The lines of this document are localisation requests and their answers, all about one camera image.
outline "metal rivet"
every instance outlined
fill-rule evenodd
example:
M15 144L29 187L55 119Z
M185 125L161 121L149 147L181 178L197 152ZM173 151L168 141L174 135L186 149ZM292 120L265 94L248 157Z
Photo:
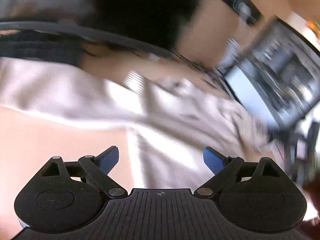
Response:
M113 196L121 196L123 193L124 193L123 188L115 187L109 190L109 194Z
M202 187L198 189L197 192L199 195L202 195L202 196L210 196L213 193L212 189L207 187Z

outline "ribbed black plate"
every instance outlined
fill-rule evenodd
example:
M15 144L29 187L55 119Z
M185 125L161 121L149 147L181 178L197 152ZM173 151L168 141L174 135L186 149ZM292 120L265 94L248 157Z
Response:
M134 189L111 200L89 225L62 234L24 229L15 240L116 239L308 239L296 229L277 234L246 231L227 221L211 200L198 199L188 189Z

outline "orange object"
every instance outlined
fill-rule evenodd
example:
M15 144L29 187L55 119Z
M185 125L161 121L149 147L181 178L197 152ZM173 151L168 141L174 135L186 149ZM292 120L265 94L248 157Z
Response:
M314 21L308 21L307 26L314 32L314 34L317 36L317 38L320 38L320 30L318 28L318 24Z

